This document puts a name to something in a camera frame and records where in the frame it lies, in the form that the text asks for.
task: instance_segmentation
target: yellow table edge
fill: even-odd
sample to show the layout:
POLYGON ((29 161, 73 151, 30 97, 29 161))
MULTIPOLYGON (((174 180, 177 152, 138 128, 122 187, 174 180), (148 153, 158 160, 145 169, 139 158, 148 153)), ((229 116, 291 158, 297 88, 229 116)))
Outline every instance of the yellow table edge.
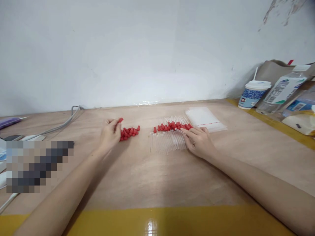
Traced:
MULTIPOLYGON (((12 235, 27 216, 0 216, 1 235, 12 235)), ((67 235, 295 234, 260 205, 237 205, 83 211, 67 235)))
MULTIPOLYGON (((236 101, 234 99, 227 99, 227 101, 230 102, 231 104, 235 105, 235 106, 238 106, 238 101, 236 101)), ((306 135, 296 131, 295 129, 292 129, 291 127, 283 124, 280 121, 273 120, 272 118, 270 118, 266 115, 262 115, 262 114, 257 113, 254 109, 250 109, 250 110, 241 109, 241 110, 256 117, 257 119, 263 121, 264 123, 270 125, 271 127, 275 128, 275 129, 279 130, 280 132, 288 135, 289 137, 295 139, 296 141, 305 145, 306 147, 315 150, 315 140, 313 139, 314 138, 313 136, 306 136, 306 135)))

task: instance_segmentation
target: paper bag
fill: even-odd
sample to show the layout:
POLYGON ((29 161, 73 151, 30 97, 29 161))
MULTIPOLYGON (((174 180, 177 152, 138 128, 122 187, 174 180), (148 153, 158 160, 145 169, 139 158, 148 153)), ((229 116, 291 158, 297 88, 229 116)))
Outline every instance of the paper bag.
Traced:
MULTIPOLYGON (((315 63, 310 63, 308 65, 311 65, 311 67, 307 71, 304 72, 304 75, 309 80, 315 76, 315 63)), ((265 61, 258 69, 255 80, 269 81, 271 82, 271 88, 272 88, 281 76, 291 73, 294 67, 295 66, 289 66, 283 61, 278 61, 278 60, 265 61)), ((267 90, 267 92, 260 99, 260 101, 255 105, 255 107, 259 106, 262 100, 267 96, 269 90, 267 90)))

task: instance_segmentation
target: peeling paint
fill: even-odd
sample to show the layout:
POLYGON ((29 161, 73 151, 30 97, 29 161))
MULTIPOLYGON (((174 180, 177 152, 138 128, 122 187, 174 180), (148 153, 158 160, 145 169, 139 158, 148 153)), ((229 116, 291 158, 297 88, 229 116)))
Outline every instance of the peeling paint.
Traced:
POLYGON ((277 2, 277 0, 272 0, 272 3, 270 5, 270 7, 269 7, 269 10, 267 11, 265 17, 263 18, 263 24, 264 25, 267 23, 269 13, 271 12, 272 9, 275 8, 276 2, 277 2))
MULTIPOLYGON (((268 11, 266 12, 265 17, 263 18, 263 24, 265 25, 267 23, 269 14, 273 9, 280 8, 281 6, 286 4, 288 1, 289 0, 273 0, 268 11)), ((286 21, 284 22, 284 26, 287 26, 289 24, 290 16, 298 12, 303 7, 306 1, 307 0, 291 0, 291 2, 289 3, 291 4, 291 8, 287 14, 287 18, 286 18, 286 21)))

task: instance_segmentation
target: finger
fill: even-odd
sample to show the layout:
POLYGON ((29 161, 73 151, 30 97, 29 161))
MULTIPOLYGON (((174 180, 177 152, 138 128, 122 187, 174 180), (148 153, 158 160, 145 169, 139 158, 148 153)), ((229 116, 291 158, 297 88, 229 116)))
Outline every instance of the finger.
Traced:
POLYGON ((110 125, 113 126, 113 127, 116 127, 116 125, 117 125, 119 119, 120 119, 120 118, 117 118, 117 119, 112 120, 111 123, 110 123, 110 125))
POLYGON ((199 128, 198 126, 196 126, 196 127, 194 127, 196 130, 198 130, 199 132, 201 132, 201 133, 204 133, 204 131, 201 129, 201 128, 199 128))
POLYGON ((115 133, 119 134, 119 137, 121 136, 120 135, 120 130, 121 130, 121 123, 118 123, 118 125, 116 125, 115 133))
POLYGON ((192 132, 190 132, 190 131, 188 131, 188 130, 186 130, 186 129, 184 129, 184 128, 181 128, 180 129, 184 134, 186 134, 188 137, 191 137, 191 138, 196 138, 197 137, 197 135, 195 135, 194 133, 192 133, 192 132))
POLYGON ((114 120, 114 119, 107 119, 107 120, 105 120, 105 123, 106 123, 106 124, 110 124, 113 120, 114 120))
POLYGON ((194 149, 194 145, 191 143, 190 139, 186 135, 184 135, 184 140, 185 140, 186 147, 189 150, 193 150, 194 149))
POLYGON ((193 132, 193 133, 196 134, 196 135, 200 135, 200 134, 203 133, 202 130, 199 131, 199 130, 197 130, 197 129, 195 129, 195 128, 191 128, 189 131, 190 131, 190 132, 193 132))
POLYGON ((200 129, 205 133, 209 133, 209 130, 206 127, 201 127, 200 129))

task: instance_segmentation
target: cup lid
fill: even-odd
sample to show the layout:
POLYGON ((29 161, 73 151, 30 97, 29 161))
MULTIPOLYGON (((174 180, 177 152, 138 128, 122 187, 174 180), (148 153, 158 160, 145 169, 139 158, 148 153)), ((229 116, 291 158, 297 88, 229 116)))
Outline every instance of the cup lid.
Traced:
POLYGON ((271 88, 271 83, 269 81, 252 80, 246 84, 246 87, 252 89, 269 89, 271 88))

